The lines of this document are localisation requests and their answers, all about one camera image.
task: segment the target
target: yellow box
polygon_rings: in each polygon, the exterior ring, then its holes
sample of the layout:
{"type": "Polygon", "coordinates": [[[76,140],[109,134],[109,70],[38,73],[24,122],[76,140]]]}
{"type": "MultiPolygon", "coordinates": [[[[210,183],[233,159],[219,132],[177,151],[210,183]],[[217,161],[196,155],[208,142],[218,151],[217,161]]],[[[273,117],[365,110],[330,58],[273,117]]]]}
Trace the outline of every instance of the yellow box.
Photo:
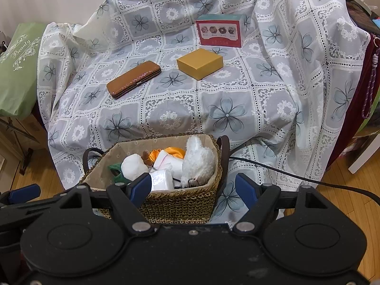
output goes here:
{"type": "Polygon", "coordinates": [[[178,69],[201,80],[223,67],[223,57],[206,49],[199,48],[177,59],[178,69]]]}

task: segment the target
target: orange cloth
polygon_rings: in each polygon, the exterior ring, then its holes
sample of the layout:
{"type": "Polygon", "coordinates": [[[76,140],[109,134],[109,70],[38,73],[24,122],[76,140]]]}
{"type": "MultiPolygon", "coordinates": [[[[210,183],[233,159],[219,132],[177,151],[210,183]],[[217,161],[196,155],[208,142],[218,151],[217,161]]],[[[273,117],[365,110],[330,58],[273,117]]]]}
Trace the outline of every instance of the orange cloth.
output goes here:
{"type": "MultiPolygon", "coordinates": [[[[164,149],[165,152],[168,154],[171,154],[174,157],[184,159],[185,157],[185,150],[177,147],[167,147],[164,149]]],[[[152,152],[149,153],[148,159],[151,160],[153,163],[157,159],[158,154],[160,154],[161,149],[154,149],[152,152]]]]}

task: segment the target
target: screw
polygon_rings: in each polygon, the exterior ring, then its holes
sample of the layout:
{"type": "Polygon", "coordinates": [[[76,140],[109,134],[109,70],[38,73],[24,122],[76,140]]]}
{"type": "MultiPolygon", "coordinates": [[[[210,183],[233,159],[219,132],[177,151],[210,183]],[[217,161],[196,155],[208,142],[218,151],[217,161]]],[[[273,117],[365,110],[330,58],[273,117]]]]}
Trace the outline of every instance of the screw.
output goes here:
{"type": "Polygon", "coordinates": [[[255,225],[251,222],[239,222],[236,225],[238,231],[247,232],[255,229],[255,225]]]}
{"type": "Polygon", "coordinates": [[[139,232],[147,231],[150,228],[151,228],[151,225],[147,222],[136,222],[132,225],[132,229],[134,231],[139,231],[139,232]]]}
{"type": "Polygon", "coordinates": [[[196,236],[197,234],[199,234],[199,232],[197,230],[195,230],[195,229],[189,230],[190,236],[196,236]]]}

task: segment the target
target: black wire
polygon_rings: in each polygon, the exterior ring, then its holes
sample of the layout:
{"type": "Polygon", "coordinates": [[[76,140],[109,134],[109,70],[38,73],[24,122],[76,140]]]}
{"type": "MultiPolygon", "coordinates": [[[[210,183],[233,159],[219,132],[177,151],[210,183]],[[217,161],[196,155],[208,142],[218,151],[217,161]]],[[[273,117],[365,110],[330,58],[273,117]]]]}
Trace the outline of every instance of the black wire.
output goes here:
{"type": "Polygon", "coordinates": [[[320,182],[320,181],[317,181],[317,180],[312,180],[312,179],[305,178],[305,177],[300,177],[300,176],[297,176],[297,175],[290,174],[290,173],[288,173],[286,171],[282,171],[280,169],[273,168],[273,167],[265,165],[265,164],[261,164],[259,162],[248,160],[246,158],[240,158],[240,157],[229,157],[229,158],[232,158],[233,160],[244,161],[244,162],[252,163],[252,164],[255,164],[255,165],[258,165],[258,166],[262,166],[262,167],[265,167],[265,168],[268,168],[268,169],[280,172],[281,174],[284,174],[284,175],[287,175],[287,176],[290,176],[290,177],[293,177],[293,178],[297,178],[297,179],[300,179],[300,180],[303,180],[303,181],[312,182],[312,183],[316,183],[316,184],[320,184],[320,185],[324,185],[324,186],[330,186],[330,187],[334,187],[334,188],[341,188],[343,190],[348,190],[348,191],[356,192],[356,193],[359,193],[359,194],[363,194],[363,195],[369,197],[370,199],[372,199],[375,203],[377,203],[380,206],[380,197],[379,196],[377,196],[374,193],[371,193],[370,191],[362,190],[361,188],[356,188],[356,187],[351,187],[351,186],[345,186],[345,185],[330,184],[330,183],[320,182]]]}

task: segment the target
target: brown leather handle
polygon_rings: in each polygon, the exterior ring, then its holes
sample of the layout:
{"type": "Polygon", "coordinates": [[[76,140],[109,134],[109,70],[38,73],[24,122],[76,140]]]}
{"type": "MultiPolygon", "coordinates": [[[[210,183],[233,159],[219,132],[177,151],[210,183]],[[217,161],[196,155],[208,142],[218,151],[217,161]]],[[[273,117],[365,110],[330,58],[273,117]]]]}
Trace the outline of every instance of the brown leather handle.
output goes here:
{"type": "Polygon", "coordinates": [[[217,190],[216,199],[218,199],[221,193],[223,192],[224,187],[226,186],[226,176],[228,172],[228,160],[229,160],[229,138],[228,136],[223,135],[217,139],[216,143],[218,144],[219,148],[222,151],[222,157],[220,159],[220,165],[222,166],[222,177],[220,178],[220,182],[219,182],[218,190],[217,190]]]}
{"type": "Polygon", "coordinates": [[[82,165],[83,165],[83,171],[86,174],[90,169],[89,169],[89,153],[91,151],[97,152],[100,155],[104,155],[104,151],[98,149],[98,148],[88,148],[84,153],[83,153],[83,158],[82,158],[82,165]]]}

